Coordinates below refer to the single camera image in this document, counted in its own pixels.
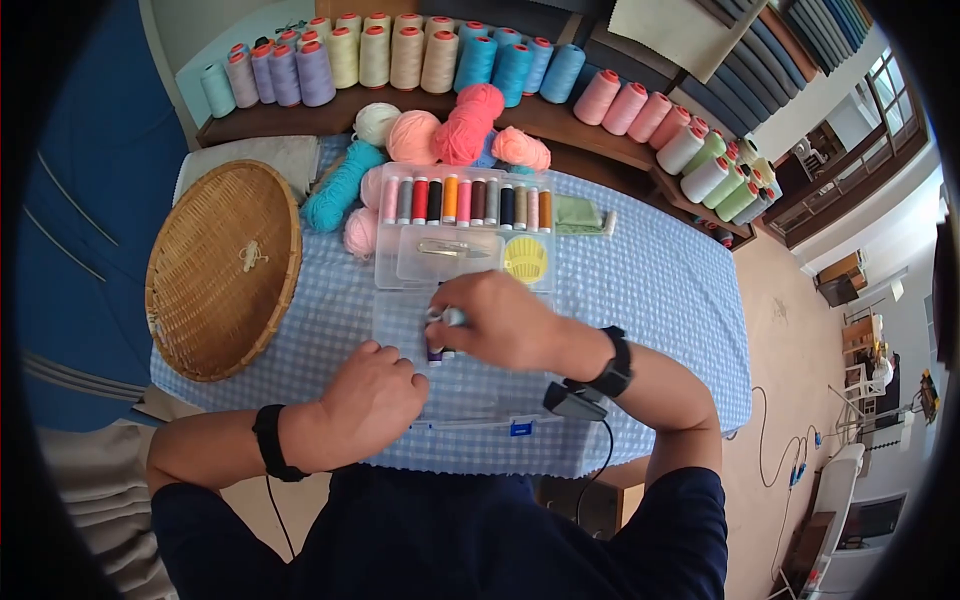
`green fabric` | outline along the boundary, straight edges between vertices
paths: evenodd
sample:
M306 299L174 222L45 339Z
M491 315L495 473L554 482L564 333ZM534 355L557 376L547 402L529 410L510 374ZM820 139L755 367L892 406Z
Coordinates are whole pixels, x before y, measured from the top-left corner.
M586 198L554 194L558 235L601 235L603 219L597 207Z

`woven bamboo basket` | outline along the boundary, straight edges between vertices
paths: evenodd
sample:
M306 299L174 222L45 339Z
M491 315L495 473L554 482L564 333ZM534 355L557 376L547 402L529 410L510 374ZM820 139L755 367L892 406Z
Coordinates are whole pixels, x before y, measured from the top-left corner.
M177 202L147 265L147 324L163 360L193 381L240 372L276 333L299 272L286 180L256 160L213 169Z

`tiled floor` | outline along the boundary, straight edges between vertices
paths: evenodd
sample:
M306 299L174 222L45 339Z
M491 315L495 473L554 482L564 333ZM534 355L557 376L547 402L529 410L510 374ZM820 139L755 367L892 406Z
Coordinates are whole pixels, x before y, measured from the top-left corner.
M793 256L783 246L760 237L733 255L743 298L750 342L754 385L763 386L769 398L769 416L764 434L763 468L773 478L777 461L787 441L803 436L808 424L822 432L832 431L840 400L827 384L838 387L843 379L840 353L841 314L830 310L800 272ZM169 402L162 393L151 398L168 417L183 416L196 409ZM760 482L758 452L763 404L754 397L754 415L735 439L724 442L724 487L730 526L730 567L727 594L730 598L766 597L773 583L771 562L778 545L787 498L789 457L780 478L770 489ZM780 564L790 532L810 501L813 470L826 463L837 447L836 438L820 449L810 444L807 476L792 491L789 511L776 564ZM277 507L294 548L300 550L313 519L326 500L328 477L315 475L300 484L273 480ZM286 540L267 496L263 478L239 483L224 490L224 499L264 541L289 560Z

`black wrist strap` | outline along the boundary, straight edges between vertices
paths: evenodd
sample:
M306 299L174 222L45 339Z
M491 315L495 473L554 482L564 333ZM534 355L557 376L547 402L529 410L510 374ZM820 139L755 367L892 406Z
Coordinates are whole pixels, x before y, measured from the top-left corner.
M260 446L260 456L263 457L263 463L267 466L267 473L280 481L300 481L306 477L306 473L287 465L283 458L283 450L280 448L276 422L280 418L283 406L283 404L271 404L261 408L256 413L252 431L256 435L257 445Z

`white yarn ball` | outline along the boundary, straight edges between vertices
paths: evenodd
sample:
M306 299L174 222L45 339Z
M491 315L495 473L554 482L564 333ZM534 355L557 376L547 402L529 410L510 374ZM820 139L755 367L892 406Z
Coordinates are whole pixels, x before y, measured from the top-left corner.
M400 109L394 105L374 102L360 108L356 120L353 121L353 129L358 138L377 148L383 148L387 145L387 136L394 128L398 116Z

